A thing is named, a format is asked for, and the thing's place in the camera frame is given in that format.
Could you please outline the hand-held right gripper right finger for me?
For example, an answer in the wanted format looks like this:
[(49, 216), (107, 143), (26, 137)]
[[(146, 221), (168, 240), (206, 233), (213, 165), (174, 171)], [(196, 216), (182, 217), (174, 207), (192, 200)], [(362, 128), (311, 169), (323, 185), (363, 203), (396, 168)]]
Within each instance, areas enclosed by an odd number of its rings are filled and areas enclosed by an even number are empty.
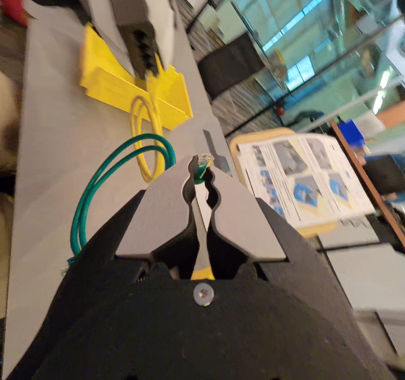
[(254, 195), (238, 180), (211, 166), (205, 173), (215, 234), (253, 261), (283, 261), (286, 254)]

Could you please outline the light wooden display board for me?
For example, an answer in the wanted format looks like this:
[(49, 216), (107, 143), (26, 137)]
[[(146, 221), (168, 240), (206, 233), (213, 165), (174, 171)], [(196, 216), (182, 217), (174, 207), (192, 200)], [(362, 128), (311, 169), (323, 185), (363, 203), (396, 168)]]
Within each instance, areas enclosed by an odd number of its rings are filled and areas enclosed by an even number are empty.
[[(247, 176), (244, 173), (244, 167), (241, 165), (239, 161), (239, 145), (241, 144), (251, 144), (253, 142), (257, 141), (265, 141), (265, 140), (271, 140), (271, 139), (276, 139), (276, 138), (281, 138), (281, 137), (289, 137), (296, 134), (295, 131), (292, 129), (283, 127), (283, 128), (276, 128), (276, 129), (268, 129), (264, 131), (256, 131), (256, 132), (251, 132), (247, 134), (241, 134), (236, 137), (234, 137), (230, 144), (229, 144), (229, 150), (231, 154), (231, 158), (234, 162), (236, 173), (238, 176), (238, 179), (241, 184), (243, 184), (250, 192), (253, 194), (254, 192), (252, 191), (251, 185), (248, 181), (246, 181), (245, 177)], [(303, 236), (304, 238), (308, 239), (311, 237), (319, 236), (320, 234), (324, 234), (327, 232), (330, 232), (334, 229), (336, 229), (338, 226), (338, 221), (332, 221), (328, 222), (325, 224), (318, 224), (318, 225), (313, 225), (309, 227), (304, 227), (304, 228), (299, 228), (296, 229), (296, 231)]]

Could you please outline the printed instruction sheet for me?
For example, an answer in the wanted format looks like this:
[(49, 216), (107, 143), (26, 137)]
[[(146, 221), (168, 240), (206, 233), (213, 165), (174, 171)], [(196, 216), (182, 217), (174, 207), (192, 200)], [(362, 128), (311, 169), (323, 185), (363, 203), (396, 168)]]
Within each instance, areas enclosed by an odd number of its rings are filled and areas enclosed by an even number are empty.
[(336, 138), (296, 133), (238, 149), (253, 195), (295, 229), (375, 213)]

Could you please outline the blue storage bin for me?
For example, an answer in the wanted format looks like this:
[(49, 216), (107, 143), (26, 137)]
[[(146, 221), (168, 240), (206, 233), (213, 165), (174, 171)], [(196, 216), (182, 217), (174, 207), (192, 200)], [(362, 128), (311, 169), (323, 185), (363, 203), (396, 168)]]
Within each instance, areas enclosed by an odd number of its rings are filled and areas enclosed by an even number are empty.
[(340, 122), (337, 126), (349, 146), (363, 147), (365, 139), (352, 119)]

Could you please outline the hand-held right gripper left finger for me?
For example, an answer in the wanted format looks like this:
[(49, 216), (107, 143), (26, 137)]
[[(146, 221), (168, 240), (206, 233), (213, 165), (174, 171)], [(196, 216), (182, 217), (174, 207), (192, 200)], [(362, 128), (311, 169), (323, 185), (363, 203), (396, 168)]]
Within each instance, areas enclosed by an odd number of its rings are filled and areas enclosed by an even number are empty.
[(116, 250), (123, 258), (169, 257), (186, 249), (198, 250), (192, 203), (196, 198), (198, 156), (186, 156), (160, 175), (146, 189)]

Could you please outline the black network switch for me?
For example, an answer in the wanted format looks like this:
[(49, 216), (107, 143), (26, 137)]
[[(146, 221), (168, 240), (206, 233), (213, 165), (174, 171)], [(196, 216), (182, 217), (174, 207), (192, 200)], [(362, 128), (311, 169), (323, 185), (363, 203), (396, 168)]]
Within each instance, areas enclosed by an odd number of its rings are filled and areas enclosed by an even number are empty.
[(126, 49), (125, 54), (135, 76), (146, 80), (151, 73), (156, 76), (158, 66), (155, 57), (157, 43), (155, 29), (148, 18), (145, 0), (109, 0), (114, 25)]

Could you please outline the black display panel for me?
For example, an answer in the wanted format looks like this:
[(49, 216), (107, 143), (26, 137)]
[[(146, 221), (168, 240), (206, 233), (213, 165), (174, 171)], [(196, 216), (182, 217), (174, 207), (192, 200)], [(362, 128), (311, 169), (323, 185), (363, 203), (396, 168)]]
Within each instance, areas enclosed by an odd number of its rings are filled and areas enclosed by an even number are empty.
[(198, 64), (202, 83), (212, 103), (222, 93), (265, 68), (248, 32), (202, 58)]

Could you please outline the person's khaki trouser leg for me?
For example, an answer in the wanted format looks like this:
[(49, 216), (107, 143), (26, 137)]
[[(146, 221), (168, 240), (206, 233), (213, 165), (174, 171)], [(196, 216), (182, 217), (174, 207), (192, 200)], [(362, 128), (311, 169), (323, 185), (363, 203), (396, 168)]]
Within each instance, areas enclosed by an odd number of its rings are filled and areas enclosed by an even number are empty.
[(20, 116), (13, 81), (0, 73), (0, 171), (14, 172), (17, 168)]

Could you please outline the yellow plastic bin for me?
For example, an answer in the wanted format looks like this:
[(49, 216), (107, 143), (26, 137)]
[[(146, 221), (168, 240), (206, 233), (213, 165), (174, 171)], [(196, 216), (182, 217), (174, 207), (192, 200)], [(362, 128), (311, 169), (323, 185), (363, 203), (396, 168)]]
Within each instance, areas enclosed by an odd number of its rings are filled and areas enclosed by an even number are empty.
[(108, 45), (90, 24), (84, 31), (81, 48), (80, 85), (86, 94), (96, 100), (130, 112), (135, 97), (142, 96), (152, 105), (155, 100), (161, 126), (173, 130), (193, 117), (190, 99), (183, 74), (172, 65), (164, 69), (155, 55), (158, 75), (150, 74), (146, 81), (129, 74), (116, 60)]

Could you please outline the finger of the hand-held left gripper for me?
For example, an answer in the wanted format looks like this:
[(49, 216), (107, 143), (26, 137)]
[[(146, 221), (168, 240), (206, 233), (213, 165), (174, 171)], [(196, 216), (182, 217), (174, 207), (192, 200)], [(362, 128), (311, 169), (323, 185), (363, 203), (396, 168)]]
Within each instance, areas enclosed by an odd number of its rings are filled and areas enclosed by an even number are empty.
[(147, 0), (148, 16), (155, 30), (155, 40), (162, 66), (171, 65), (175, 47), (176, 15), (173, 0)]
[(79, 0), (84, 11), (100, 37), (109, 47), (114, 58), (132, 76), (134, 68), (130, 62), (128, 50), (119, 33), (110, 0)]

